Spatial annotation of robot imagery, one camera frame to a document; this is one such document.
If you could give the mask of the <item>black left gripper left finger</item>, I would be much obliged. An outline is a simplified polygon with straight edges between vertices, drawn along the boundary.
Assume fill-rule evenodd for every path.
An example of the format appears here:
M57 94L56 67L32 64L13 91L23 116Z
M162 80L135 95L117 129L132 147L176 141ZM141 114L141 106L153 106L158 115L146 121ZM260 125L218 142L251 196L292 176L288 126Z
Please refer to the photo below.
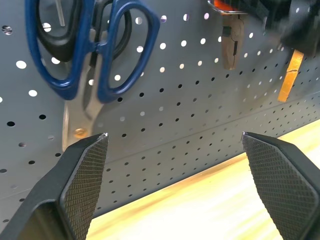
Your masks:
M96 134L64 151L32 188L2 240L84 240L101 192L109 137Z

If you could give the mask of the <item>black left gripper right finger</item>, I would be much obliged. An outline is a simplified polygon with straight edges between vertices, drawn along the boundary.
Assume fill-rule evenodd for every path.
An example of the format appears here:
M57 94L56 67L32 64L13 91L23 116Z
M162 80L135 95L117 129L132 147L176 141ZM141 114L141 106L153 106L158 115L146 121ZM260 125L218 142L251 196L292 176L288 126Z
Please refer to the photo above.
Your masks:
M253 132L241 137L257 193L284 240L320 238L320 170L294 144Z

